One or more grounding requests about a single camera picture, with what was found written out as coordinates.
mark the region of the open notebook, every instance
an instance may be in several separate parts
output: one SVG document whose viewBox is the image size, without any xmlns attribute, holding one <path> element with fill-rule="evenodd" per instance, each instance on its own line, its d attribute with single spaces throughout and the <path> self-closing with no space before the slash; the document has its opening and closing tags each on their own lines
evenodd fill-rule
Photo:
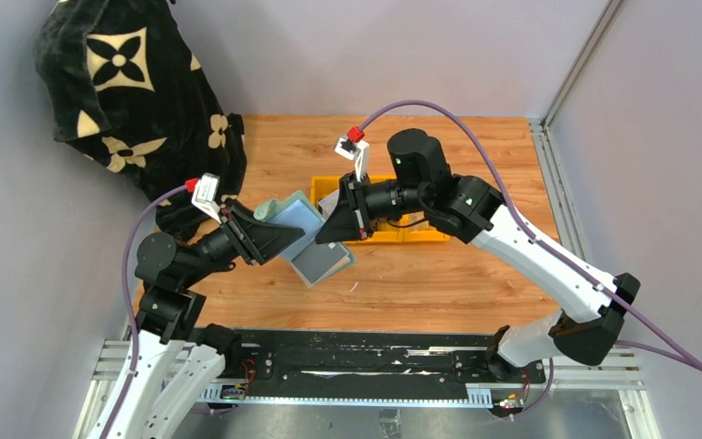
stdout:
<svg viewBox="0 0 702 439">
<path fill-rule="evenodd" d="M 279 256 L 289 262 L 308 286 L 314 286 L 327 277 L 356 263 L 354 254 L 342 242 L 317 244 L 316 233 L 324 225 L 324 218 L 305 197 L 297 191 L 283 202 L 275 200 L 262 204 L 255 218 L 271 224 L 299 227 L 305 235 L 286 248 Z"/>
</svg>

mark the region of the wooden table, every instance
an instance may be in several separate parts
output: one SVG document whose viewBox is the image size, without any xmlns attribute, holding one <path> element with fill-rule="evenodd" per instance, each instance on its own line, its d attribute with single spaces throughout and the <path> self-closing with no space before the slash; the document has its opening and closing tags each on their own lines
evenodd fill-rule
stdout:
<svg viewBox="0 0 702 439">
<path fill-rule="evenodd" d="M 488 149 L 518 208 L 545 233 L 556 226 L 524 118 L 463 118 Z M 337 137 L 361 116 L 248 116 L 249 168 L 239 199 L 250 209 L 295 190 L 310 194 L 311 176 L 342 175 L 351 162 L 333 152 Z M 391 175 L 386 141 L 418 127 L 437 137 L 456 174 L 493 184 L 482 158 L 464 134 L 443 117 L 386 116 L 367 128 L 369 173 Z M 212 230 L 207 222 L 199 233 Z M 207 297 L 199 325 L 292 329 L 494 333 L 524 324 L 557 305 L 538 287 L 493 255 L 453 239 L 447 243 L 354 245 L 355 266 L 315 286 L 305 286 L 287 262 L 239 263 L 192 290 Z"/>
</svg>

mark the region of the black cloth with beige flowers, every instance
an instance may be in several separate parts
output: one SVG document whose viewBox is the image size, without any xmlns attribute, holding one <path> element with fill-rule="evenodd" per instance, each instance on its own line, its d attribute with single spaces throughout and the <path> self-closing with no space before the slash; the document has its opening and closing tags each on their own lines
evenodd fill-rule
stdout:
<svg viewBox="0 0 702 439">
<path fill-rule="evenodd" d="M 150 199 L 209 172 L 240 192 L 243 121 L 225 114 L 165 0 L 61 0 L 34 46 L 55 140 L 132 181 Z M 207 217 L 187 193 L 157 209 L 187 240 Z"/>
</svg>

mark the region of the gray floor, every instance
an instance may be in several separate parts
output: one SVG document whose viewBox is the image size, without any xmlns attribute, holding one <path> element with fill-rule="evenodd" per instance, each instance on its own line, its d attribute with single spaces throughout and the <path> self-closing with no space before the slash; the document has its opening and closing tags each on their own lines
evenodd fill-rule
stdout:
<svg viewBox="0 0 702 439">
<path fill-rule="evenodd" d="M 514 423 L 491 423 L 486 410 L 405 408 L 401 436 L 383 433 L 381 407 L 242 406 L 227 418 L 187 416 L 176 438 L 193 439 L 631 439 L 616 391 L 553 391 Z"/>
</svg>

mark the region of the white wall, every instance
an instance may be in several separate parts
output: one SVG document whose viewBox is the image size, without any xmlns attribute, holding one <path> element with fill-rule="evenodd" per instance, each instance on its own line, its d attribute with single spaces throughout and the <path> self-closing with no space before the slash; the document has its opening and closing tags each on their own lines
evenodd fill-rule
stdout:
<svg viewBox="0 0 702 439">
<path fill-rule="evenodd" d="M 205 0 L 173 10 L 228 111 L 370 113 L 421 98 L 459 114 L 539 117 L 605 3 Z"/>
<path fill-rule="evenodd" d="M 702 358 L 702 2 L 626 2 L 553 134 L 593 260 Z M 702 374 L 640 355 L 663 437 L 702 437 Z"/>
<path fill-rule="evenodd" d="M 52 142 L 31 45 L 52 1 L 0 0 L 0 438 L 70 437 L 105 337 L 122 332 L 135 187 Z"/>
</svg>

